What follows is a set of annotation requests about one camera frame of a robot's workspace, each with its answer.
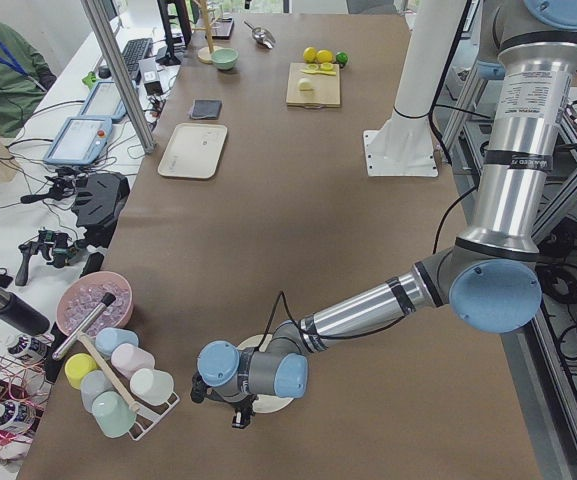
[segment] mouse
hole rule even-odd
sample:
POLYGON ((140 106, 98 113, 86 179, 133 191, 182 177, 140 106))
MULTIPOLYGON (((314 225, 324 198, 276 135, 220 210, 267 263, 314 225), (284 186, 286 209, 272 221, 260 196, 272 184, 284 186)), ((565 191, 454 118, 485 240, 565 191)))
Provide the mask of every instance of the mouse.
POLYGON ((100 66, 100 67, 99 67, 99 70, 97 70, 97 76, 98 76, 99 78, 108 78, 108 77, 110 77, 110 69, 109 69, 107 66, 105 66, 105 65, 100 66))

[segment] wooden cutting board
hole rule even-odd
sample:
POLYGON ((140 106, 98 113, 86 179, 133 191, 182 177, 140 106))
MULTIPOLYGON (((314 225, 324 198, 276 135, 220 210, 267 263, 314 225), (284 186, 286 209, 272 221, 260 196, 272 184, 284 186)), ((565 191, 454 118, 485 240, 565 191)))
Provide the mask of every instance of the wooden cutting board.
POLYGON ((312 75, 301 72, 306 68, 305 63, 291 63, 288 75, 288 89, 286 92, 286 103, 294 106, 324 106, 341 107, 341 87, 339 65, 334 64, 334 71, 337 75, 312 75), (299 80, 308 78, 314 90, 299 90, 299 80))

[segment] black thermos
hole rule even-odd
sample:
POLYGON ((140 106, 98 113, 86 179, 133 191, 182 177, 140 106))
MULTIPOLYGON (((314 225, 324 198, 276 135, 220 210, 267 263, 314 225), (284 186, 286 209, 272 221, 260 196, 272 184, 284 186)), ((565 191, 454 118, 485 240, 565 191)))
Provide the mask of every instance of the black thermos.
POLYGON ((14 293, 0 287, 0 318, 28 335, 41 335, 50 328, 50 321, 14 293))

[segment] brown table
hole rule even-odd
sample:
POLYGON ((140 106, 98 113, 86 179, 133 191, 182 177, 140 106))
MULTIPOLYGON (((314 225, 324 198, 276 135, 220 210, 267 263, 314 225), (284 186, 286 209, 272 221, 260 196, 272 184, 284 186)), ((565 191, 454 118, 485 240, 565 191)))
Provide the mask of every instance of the brown table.
MULTIPOLYGON (((230 407, 193 404, 201 348, 260 333, 277 292, 306 315, 408 271, 430 253, 457 196, 437 179, 369 178, 362 132, 390 116, 408 30, 396 16, 237 17, 236 71, 195 56, 196 34, 104 266, 132 284, 129 324, 182 403, 142 441, 105 438, 61 375, 20 480, 534 479, 539 477, 498 336, 449 308, 310 357, 306 396, 246 430, 230 407), (344 50, 342 107, 285 105, 288 66, 306 46, 344 50), (193 99, 223 100, 229 129, 217 175, 164 179, 158 161, 193 99)), ((451 215, 443 245, 463 227, 451 215)))

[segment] white tray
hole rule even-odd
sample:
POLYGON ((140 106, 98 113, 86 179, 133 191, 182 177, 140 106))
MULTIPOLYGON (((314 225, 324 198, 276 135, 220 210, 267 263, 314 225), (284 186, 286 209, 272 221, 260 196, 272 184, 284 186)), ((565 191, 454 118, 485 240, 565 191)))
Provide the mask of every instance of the white tray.
POLYGON ((172 132, 157 172, 162 177, 212 177, 227 133, 224 125, 180 123, 172 132))

